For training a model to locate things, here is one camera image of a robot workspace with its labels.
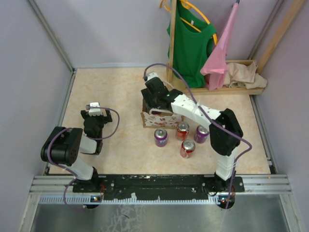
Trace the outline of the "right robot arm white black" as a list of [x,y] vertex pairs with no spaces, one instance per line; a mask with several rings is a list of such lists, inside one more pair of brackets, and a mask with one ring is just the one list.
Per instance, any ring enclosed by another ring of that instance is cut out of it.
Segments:
[[210,132],[211,146],[218,154],[215,184],[221,191],[229,190],[233,185],[231,176],[236,149],[243,137],[234,112],[228,108],[219,111],[200,105],[177,89],[168,90],[157,76],[145,76],[143,79],[146,88],[141,93],[147,107],[180,114]]

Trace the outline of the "silver purple can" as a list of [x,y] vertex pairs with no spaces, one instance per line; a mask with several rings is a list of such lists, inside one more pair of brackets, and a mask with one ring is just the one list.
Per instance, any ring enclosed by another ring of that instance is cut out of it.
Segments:
[[209,135],[209,131],[205,127],[199,125],[196,128],[194,140],[196,143],[202,144],[206,141],[208,135]]

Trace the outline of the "red soda can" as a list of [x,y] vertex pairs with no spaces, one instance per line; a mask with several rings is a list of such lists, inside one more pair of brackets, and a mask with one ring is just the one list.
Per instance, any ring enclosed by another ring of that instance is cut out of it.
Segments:
[[179,122],[176,127],[175,137],[179,141],[185,141],[190,131],[190,126],[187,122]]

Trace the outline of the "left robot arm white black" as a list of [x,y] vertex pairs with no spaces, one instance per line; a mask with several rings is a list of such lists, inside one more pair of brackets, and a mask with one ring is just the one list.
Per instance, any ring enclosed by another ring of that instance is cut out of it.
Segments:
[[41,149],[41,160],[65,169],[76,180],[74,192],[103,191],[103,183],[95,167],[86,164],[79,153],[99,155],[103,147],[103,128],[112,122],[111,110],[101,107],[82,110],[84,128],[55,127]]

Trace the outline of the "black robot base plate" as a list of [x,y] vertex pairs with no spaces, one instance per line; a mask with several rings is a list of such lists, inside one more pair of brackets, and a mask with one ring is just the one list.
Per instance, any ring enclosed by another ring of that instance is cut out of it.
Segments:
[[240,176],[224,181],[215,174],[185,175],[98,175],[91,180],[76,180],[74,193],[102,193],[105,200],[124,200],[135,194],[138,200],[207,200],[215,193],[244,192]]

